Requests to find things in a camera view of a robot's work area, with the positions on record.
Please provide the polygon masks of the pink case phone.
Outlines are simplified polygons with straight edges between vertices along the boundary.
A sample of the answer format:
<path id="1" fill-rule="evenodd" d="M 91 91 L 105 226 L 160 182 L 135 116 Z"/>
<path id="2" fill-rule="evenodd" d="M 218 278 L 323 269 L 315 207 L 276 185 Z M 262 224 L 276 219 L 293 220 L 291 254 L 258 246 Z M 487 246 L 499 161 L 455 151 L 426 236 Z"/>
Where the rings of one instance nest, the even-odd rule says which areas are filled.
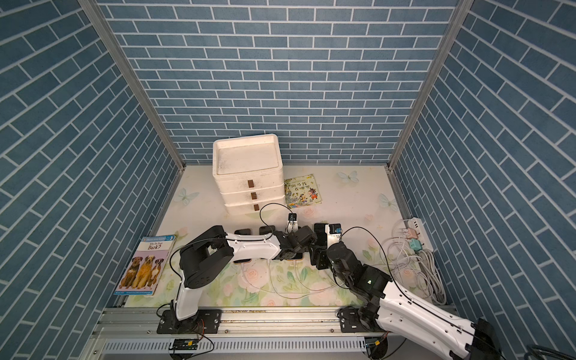
<path id="1" fill-rule="evenodd" d="M 292 253 L 288 257 L 288 260 L 302 260 L 302 259 L 303 259 L 303 253 Z"/>
<path id="2" fill-rule="evenodd" d="M 234 233 L 236 235 L 243 235 L 243 236 L 251 236 L 252 235 L 251 229 L 237 229 Z M 234 264 L 241 264 L 241 263 L 249 263 L 250 261 L 251 261 L 251 259 L 237 259 L 237 260 L 234 260 L 233 263 Z"/>

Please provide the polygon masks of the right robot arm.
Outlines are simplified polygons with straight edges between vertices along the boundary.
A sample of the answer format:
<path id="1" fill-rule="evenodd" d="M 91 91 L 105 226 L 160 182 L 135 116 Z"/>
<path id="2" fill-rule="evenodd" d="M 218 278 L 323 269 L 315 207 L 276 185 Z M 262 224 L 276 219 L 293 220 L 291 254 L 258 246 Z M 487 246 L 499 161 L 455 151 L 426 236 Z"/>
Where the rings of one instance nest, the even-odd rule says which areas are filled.
<path id="1" fill-rule="evenodd" d="M 320 256 L 333 275 L 364 305 L 350 319 L 367 332 L 398 334 L 444 359 L 501 359 L 495 328 L 461 318 L 413 295 L 390 273 L 362 263 L 341 240 L 338 223 L 317 223 L 310 256 Z"/>

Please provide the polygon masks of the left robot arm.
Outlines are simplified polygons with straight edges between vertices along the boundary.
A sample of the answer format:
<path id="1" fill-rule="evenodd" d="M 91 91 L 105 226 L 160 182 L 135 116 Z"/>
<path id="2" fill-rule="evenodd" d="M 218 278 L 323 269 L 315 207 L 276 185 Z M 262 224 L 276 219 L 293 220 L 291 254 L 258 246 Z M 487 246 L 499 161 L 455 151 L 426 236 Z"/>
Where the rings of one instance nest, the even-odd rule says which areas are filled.
<path id="1" fill-rule="evenodd" d="M 200 297 L 229 263 L 244 260 L 291 260 L 317 240 L 309 226 L 295 232 L 268 231 L 261 235 L 229 233 L 213 226 L 178 251 L 181 285 L 171 306 L 177 321 L 192 319 Z"/>

